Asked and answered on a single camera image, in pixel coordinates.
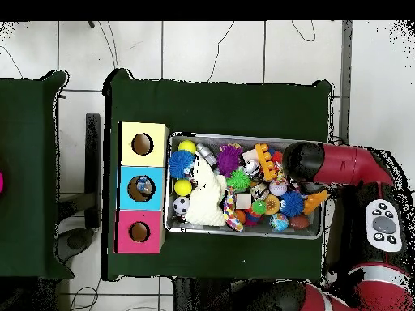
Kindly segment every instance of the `blue box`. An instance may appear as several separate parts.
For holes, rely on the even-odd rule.
[[[149,167],[121,167],[120,209],[121,210],[151,210],[159,211],[162,208],[165,192],[164,168]],[[147,176],[156,187],[154,194],[146,202],[137,202],[128,194],[128,184],[133,177]]]

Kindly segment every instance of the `gray tray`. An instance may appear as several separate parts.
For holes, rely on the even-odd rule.
[[[269,147],[274,148],[277,151],[284,151],[284,149],[291,143],[297,142],[292,139],[278,139],[278,138],[256,138],[245,136],[224,136],[219,134],[193,134],[174,132],[168,138],[169,149],[167,151],[167,158],[178,149],[178,145],[181,141],[191,140],[195,144],[203,143],[210,148],[212,153],[217,156],[219,148],[223,144],[238,143],[243,148],[243,151],[248,151],[254,148],[256,143],[266,143]],[[193,232],[200,234],[219,234],[219,235],[236,235],[236,236],[265,236],[265,237],[284,237],[293,239],[307,239],[315,240],[321,236],[324,228],[324,213],[326,203],[322,203],[317,207],[309,217],[310,225],[305,230],[294,230],[287,228],[283,232],[272,232],[269,225],[269,217],[266,216],[261,222],[253,227],[244,227],[243,232],[235,232],[228,226],[224,227],[212,227],[207,225],[195,225],[191,223],[181,223],[175,220],[173,202],[176,198],[176,194],[173,191],[173,178],[170,176],[169,169],[166,173],[166,191],[165,191],[165,228],[171,232]]]

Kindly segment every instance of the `green table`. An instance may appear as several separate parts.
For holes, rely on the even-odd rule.
[[[322,237],[289,240],[167,232],[160,254],[115,254],[117,123],[156,122],[166,124],[170,132],[325,142],[330,92],[327,81],[310,86],[235,85],[134,80],[123,69],[111,73],[104,85],[104,156],[110,158],[105,159],[104,166],[103,278],[177,275],[318,279]]]

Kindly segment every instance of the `blue spiky ball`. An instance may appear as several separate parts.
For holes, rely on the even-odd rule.
[[[169,159],[171,176],[176,177],[177,179],[184,179],[185,169],[189,168],[193,164],[194,160],[195,156],[187,150],[175,151]]]
[[[302,196],[295,191],[286,192],[281,196],[280,211],[287,217],[295,217],[300,215],[304,209],[304,201]]]

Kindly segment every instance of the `shape sorter box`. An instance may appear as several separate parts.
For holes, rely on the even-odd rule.
[[[136,223],[145,224],[148,237],[145,241],[134,241],[131,227]],[[118,244],[116,253],[159,253],[165,241],[161,211],[120,210],[118,214]]]
[[[165,239],[162,218],[169,129],[164,124],[122,121],[118,123],[118,135],[119,203],[115,252],[159,253]],[[134,196],[140,177],[146,177],[151,183],[152,192],[148,198],[142,194],[138,198]],[[145,227],[148,236],[138,241],[137,237],[134,239],[131,233],[134,224]]]

